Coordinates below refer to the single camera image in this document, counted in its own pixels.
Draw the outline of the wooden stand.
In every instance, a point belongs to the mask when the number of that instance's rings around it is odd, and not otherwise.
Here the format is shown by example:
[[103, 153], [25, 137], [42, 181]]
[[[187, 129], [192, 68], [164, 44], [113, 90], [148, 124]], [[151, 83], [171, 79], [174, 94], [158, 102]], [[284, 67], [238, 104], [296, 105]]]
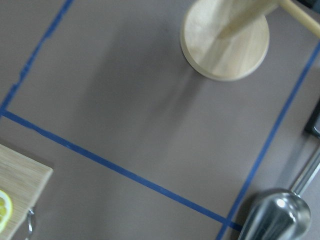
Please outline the wooden stand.
[[186, 12], [180, 46], [201, 75], [232, 82], [253, 73], [266, 57], [266, 15], [281, 7], [314, 35], [320, 24], [291, 0], [197, 0]]

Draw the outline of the wooden cutting board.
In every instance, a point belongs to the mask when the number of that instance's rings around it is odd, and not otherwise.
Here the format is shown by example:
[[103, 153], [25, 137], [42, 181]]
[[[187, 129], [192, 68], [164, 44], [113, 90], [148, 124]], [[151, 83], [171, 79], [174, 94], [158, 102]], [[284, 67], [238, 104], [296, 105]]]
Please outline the wooden cutting board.
[[4, 145], [0, 146], [0, 189], [12, 202], [12, 214], [0, 233], [10, 240], [36, 205], [53, 169]]

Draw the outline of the metal scoop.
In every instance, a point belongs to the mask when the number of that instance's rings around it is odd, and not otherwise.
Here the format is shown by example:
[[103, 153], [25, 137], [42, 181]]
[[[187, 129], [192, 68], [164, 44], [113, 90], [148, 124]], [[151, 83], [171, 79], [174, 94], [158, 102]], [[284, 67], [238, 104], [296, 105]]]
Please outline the metal scoop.
[[302, 194], [319, 170], [318, 149], [289, 190], [271, 189], [258, 195], [238, 239], [300, 240], [312, 222], [311, 210]]

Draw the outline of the dark tray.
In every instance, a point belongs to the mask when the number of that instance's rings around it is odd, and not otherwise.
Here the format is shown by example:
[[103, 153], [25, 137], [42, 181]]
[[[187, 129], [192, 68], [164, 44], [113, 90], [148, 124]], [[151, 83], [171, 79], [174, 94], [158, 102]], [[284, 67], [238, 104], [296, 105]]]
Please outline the dark tray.
[[319, 100], [304, 127], [304, 131], [318, 139], [320, 138], [320, 101]]

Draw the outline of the lemon slice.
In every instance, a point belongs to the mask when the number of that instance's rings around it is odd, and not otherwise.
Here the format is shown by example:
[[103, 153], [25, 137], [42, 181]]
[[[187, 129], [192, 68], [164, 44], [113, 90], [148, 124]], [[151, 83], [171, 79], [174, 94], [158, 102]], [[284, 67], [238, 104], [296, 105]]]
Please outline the lemon slice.
[[0, 191], [0, 232], [2, 232], [13, 212], [13, 204], [9, 195], [3, 190]]

